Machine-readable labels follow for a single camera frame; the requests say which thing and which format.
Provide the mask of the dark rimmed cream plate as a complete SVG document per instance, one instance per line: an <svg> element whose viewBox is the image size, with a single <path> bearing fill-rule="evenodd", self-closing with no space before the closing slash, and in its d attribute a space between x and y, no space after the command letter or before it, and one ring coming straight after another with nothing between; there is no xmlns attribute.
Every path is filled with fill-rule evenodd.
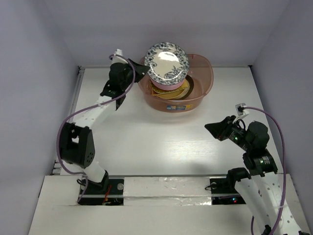
<svg viewBox="0 0 313 235"><path fill-rule="evenodd" d="M187 75L185 79L189 83L189 89L181 99L186 99L194 89L194 80L191 76Z"/></svg>

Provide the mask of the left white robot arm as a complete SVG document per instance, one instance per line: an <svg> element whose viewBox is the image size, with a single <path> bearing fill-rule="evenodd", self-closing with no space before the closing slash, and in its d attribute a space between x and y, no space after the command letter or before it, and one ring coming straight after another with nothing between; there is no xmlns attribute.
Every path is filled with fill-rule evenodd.
<svg viewBox="0 0 313 235"><path fill-rule="evenodd" d="M74 122L64 121L57 137L57 156L60 164L80 168L84 188L92 187L97 193L105 193L109 187L109 175L95 161L93 129L113 114L123 103L127 92L148 72L148 66L140 65L122 57L113 59L109 79L105 83L97 102L82 109Z"/></svg>

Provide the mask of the round orange plastic plate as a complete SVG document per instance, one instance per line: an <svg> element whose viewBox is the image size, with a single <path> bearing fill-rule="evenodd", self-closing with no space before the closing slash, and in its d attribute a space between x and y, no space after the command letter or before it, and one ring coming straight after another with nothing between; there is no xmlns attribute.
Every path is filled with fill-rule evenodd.
<svg viewBox="0 0 313 235"><path fill-rule="evenodd" d="M171 93L166 94L156 94L157 97L162 99L180 99L183 98L189 92L190 88L187 87L184 90L173 91Z"/></svg>

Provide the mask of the rectangular green bamboo tray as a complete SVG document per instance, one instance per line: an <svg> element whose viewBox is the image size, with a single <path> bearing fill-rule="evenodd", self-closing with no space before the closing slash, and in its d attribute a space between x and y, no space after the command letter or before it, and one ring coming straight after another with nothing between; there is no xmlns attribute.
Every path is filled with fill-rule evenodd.
<svg viewBox="0 0 313 235"><path fill-rule="evenodd" d="M163 90L163 89L160 89L157 86L155 86L152 82L150 82L150 86L151 86L151 89L153 90L153 92L156 93L156 94L170 94L170 93L173 93L173 92L183 91L183 90L185 90L185 89L190 87L189 83L186 82L186 81L183 82L182 85L180 85L178 88L176 88L174 90Z"/></svg>

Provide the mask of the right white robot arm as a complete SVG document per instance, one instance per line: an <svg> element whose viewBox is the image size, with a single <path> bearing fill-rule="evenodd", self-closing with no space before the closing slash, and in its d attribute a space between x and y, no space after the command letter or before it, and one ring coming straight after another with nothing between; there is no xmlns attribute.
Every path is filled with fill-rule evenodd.
<svg viewBox="0 0 313 235"><path fill-rule="evenodd" d="M286 202L286 185L279 183L278 168L267 150L268 128L257 121L241 126L236 116L209 123L205 129L219 141L230 140L243 151L244 167L230 169L210 183L215 193L237 192L264 235L303 235Z"/></svg>

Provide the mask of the blue floral ceramic plate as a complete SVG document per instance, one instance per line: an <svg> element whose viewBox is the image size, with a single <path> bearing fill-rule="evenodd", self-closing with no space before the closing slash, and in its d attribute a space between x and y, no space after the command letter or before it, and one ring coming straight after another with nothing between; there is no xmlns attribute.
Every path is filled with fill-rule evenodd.
<svg viewBox="0 0 313 235"><path fill-rule="evenodd" d="M183 81L190 68L188 54L171 42L151 46L144 56L144 65L149 67L152 81L166 86Z"/></svg>

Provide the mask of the pink plastic plate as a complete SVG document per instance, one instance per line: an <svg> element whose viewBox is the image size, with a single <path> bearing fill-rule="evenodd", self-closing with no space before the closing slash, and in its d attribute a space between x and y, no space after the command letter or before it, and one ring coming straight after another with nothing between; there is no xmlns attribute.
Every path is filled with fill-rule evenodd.
<svg viewBox="0 0 313 235"><path fill-rule="evenodd" d="M179 88L183 83L184 80L174 84L174 85L164 85L164 84L159 84L157 82L155 82L154 80L150 79L150 81L152 82L153 85L155 85L157 88L161 89L161 90L165 90L165 91L171 91L171 90L175 90L177 88Z"/></svg>

